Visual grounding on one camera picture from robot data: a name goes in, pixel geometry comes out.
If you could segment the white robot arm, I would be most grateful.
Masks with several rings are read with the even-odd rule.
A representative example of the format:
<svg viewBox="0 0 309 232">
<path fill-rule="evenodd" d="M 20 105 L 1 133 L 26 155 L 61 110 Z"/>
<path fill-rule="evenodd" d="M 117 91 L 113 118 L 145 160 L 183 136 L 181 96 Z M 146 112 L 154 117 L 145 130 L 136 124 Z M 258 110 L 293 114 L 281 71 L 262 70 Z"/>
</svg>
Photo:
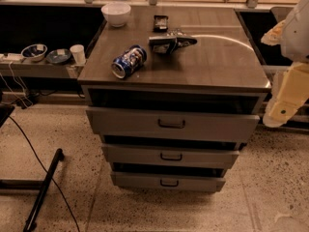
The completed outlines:
<svg viewBox="0 0 309 232">
<path fill-rule="evenodd" d="M 271 99 L 263 123 L 269 128 L 286 124 L 309 99 L 309 0 L 300 0 L 265 33 L 261 42 L 280 45 L 281 54 L 292 61 L 285 71 L 273 78 Z"/>
</svg>

